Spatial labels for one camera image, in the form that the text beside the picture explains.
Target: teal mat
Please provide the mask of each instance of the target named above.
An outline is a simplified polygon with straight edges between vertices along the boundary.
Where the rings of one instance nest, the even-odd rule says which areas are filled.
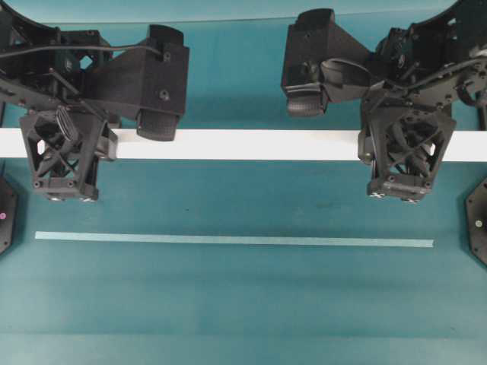
[[[446,163],[420,206],[369,199],[359,163],[117,161],[100,167],[97,204],[31,195],[25,160],[5,174],[21,194],[16,245],[0,258],[7,365],[484,364],[487,270],[463,213],[483,164]],[[435,245],[99,244],[39,230]]]
[[[454,0],[84,0],[59,6],[57,0],[7,0],[27,17],[41,23],[149,23],[159,21],[222,21],[295,17],[313,8],[334,8],[337,14],[444,9]]]

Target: bolt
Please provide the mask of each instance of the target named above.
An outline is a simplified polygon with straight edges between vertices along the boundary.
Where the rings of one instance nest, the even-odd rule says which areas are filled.
[[[163,101],[168,101],[170,98],[167,90],[161,90],[161,92],[159,93],[159,98]]]

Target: black hexagonal base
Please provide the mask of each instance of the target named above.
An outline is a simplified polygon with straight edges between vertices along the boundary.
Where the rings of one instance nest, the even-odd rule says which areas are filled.
[[[487,179],[466,199],[466,216],[470,249],[487,265]]]
[[[0,255],[12,244],[17,193],[0,176]]]

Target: black cable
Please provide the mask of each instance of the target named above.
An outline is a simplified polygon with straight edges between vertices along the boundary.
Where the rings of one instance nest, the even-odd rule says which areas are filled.
[[[142,44],[136,44],[131,46],[70,46],[70,45],[49,45],[49,46],[33,46],[22,49],[17,49],[15,51],[0,52],[0,59],[5,59],[7,57],[15,57],[26,55],[28,53],[42,52],[42,51],[56,51],[63,49],[71,50],[82,50],[82,51],[104,51],[104,52],[119,52],[119,51],[130,51],[132,49],[145,49],[147,51],[153,52],[160,56],[161,52],[151,46],[144,46]]]

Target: black rubber grip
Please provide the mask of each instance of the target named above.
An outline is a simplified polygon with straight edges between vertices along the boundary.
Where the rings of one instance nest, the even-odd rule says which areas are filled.
[[[179,116],[142,110],[137,118],[137,134],[153,141],[172,141]]]
[[[319,116],[324,114],[322,100],[321,94],[290,97],[288,99],[288,114],[290,116]]]

